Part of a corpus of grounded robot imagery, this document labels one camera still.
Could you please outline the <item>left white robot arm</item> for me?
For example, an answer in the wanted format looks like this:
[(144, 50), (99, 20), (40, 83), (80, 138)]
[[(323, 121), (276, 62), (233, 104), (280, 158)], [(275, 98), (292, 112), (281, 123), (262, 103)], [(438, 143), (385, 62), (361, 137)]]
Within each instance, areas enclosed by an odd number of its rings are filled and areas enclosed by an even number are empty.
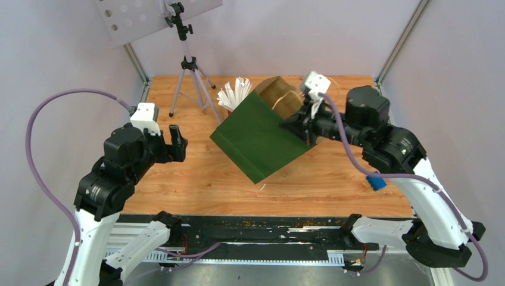
[(104, 156), (80, 180), (74, 200), (80, 235), (76, 261), (72, 263), (68, 253), (62, 272), (51, 285), (123, 285), (157, 247), (181, 242), (181, 218), (162, 211), (126, 246), (104, 255), (126, 201), (146, 172), (156, 163), (185, 160), (188, 140), (177, 125), (170, 125), (169, 132), (172, 142), (166, 144), (163, 133), (127, 123), (105, 140)]

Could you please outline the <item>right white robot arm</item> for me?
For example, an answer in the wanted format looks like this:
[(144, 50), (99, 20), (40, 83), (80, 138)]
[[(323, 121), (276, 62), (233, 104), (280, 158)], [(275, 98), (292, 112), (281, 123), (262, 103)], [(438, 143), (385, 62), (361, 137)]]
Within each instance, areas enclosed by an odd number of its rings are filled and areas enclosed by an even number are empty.
[(377, 243), (403, 248), (430, 268), (465, 267), (472, 255), (468, 243), (479, 241), (485, 226), (457, 209), (417, 137), (390, 124), (389, 107), (389, 100), (375, 88), (361, 86), (348, 92), (344, 112), (334, 112), (328, 98), (313, 111), (313, 103), (305, 98), (281, 127), (309, 146), (323, 137), (345, 148), (361, 147), (363, 160), (375, 169), (373, 176), (389, 179), (413, 207), (416, 217), (407, 220), (350, 215), (341, 227), (343, 246)]

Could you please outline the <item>green paper bag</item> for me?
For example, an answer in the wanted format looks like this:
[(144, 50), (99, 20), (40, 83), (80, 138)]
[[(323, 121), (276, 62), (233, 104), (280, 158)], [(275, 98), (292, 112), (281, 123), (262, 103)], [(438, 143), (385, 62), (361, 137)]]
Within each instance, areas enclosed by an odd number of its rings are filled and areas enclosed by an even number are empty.
[(300, 157), (310, 146), (280, 124), (303, 104), (280, 76), (259, 83), (211, 134), (211, 140), (254, 184)]

